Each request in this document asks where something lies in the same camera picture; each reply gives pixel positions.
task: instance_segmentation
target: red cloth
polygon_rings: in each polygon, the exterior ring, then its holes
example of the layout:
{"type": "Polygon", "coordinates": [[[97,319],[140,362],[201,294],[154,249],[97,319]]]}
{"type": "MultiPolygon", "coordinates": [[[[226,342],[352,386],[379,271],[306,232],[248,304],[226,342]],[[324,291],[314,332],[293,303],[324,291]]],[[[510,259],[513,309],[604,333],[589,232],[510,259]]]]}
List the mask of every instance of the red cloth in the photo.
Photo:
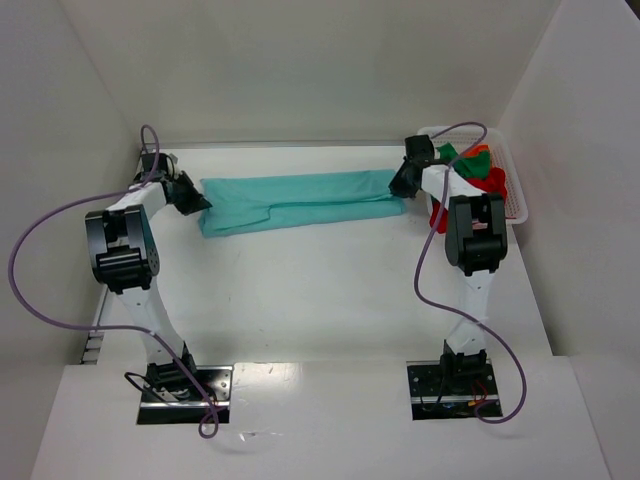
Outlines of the red cloth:
{"type": "MultiPolygon", "coordinates": [[[[484,190],[487,193],[499,193],[504,198],[504,201],[507,201],[507,188],[505,186],[505,181],[507,179],[507,175],[504,173],[504,170],[498,167],[491,167],[489,169],[489,176],[482,180],[480,178],[467,178],[467,182],[473,185],[480,190],[484,190]]],[[[431,199],[433,203],[433,213],[431,214],[431,218],[429,219],[429,225],[433,227],[433,224],[436,223],[436,215],[438,215],[438,211],[440,210],[440,202],[437,200],[431,199]]],[[[438,225],[438,233],[445,233],[447,231],[447,214],[448,212],[445,210],[442,214],[442,218],[440,219],[440,225],[438,225]]]]}

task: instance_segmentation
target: white tabletop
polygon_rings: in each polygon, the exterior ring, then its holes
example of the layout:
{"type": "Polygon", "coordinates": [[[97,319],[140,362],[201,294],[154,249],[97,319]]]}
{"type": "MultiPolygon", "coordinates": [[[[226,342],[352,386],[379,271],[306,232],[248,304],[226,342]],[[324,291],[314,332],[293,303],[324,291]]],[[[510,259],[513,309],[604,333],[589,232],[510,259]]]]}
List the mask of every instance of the white tabletop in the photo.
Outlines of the white tabletop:
{"type": "MultiPolygon", "coordinates": [[[[396,169],[401,147],[175,151],[196,180],[396,169]]],[[[231,423],[210,441],[194,425],[136,426],[140,340],[105,336],[97,366],[64,373],[34,480],[112,478],[606,479],[569,362],[553,357],[518,246],[496,274],[490,324],[522,357],[530,396],[503,426],[411,420],[406,361],[436,360],[455,318],[412,291],[428,231],[424,204],[400,217],[204,239],[171,208],[152,220],[160,291],[196,361],[236,364],[231,423]]],[[[457,301],[442,238],[422,288],[457,301]]],[[[109,298],[102,322],[128,319],[109,298]]],[[[520,394],[489,342],[503,409],[520,394]]]]}

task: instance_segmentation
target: teal cloth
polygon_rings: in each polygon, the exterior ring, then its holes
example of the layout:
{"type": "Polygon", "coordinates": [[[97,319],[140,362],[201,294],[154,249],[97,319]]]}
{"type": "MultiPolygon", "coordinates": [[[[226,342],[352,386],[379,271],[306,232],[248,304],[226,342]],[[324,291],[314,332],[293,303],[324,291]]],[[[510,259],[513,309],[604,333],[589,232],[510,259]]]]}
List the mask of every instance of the teal cloth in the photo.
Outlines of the teal cloth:
{"type": "Polygon", "coordinates": [[[405,212],[391,195],[393,170],[260,178],[207,178],[212,207],[200,217],[206,238],[405,212]]]}

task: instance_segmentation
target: cloth fold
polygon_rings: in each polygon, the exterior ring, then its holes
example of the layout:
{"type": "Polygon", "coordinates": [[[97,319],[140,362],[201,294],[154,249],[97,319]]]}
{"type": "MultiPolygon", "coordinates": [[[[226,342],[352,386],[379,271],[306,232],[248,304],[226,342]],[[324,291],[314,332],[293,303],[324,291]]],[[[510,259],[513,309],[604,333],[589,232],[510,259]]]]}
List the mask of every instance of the cloth fold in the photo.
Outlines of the cloth fold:
{"type": "Polygon", "coordinates": [[[203,179],[212,207],[200,217],[209,237],[318,223],[381,218],[405,212],[391,195],[393,170],[203,179]]]}

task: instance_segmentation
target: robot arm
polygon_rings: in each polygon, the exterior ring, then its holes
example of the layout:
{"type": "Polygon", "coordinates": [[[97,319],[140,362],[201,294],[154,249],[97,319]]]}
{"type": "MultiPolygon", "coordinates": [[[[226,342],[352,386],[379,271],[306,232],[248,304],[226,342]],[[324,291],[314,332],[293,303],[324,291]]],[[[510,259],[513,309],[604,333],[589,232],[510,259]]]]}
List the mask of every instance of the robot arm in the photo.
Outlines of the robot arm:
{"type": "MultiPolygon", "coordinates": [[[[149,220],[168,204],[183,215],[211,207],[195,189],[185,172],[175,166],[175,157],[160,155],[154,178],[138,189],[151,171],[154,154],[141,157],[142,171],[131,192],[106,210],[85,217],[93,274],[98,282],[116,294],[131,314],[135,325],[158,333],[195,373],[196,366],[184,340],[171,325],[160,297],[156,276],[160,258],[149,220]]],[[[147,353],[147,377],[154,387],[180,388],[186,378],[172,358],[148,335],[142,336],[147,353]]]]}
{"type": "MultiPolygon", "coordinates": [[[[485,323],[494,273],[507,254],[504,200],[469,184],[453,169],[449,172],[449,195],[441,198],[448,166],[438,157],[427,135],[405,139],[406,157],[389,188],[391,193],[414,198],[424,190],[448,210],[445,253],[458,267],[460,308],[485,323]]],[[[475,375],[486,362],[484,333],[460,318],[444,343],[452,375],[475,375]]]]}

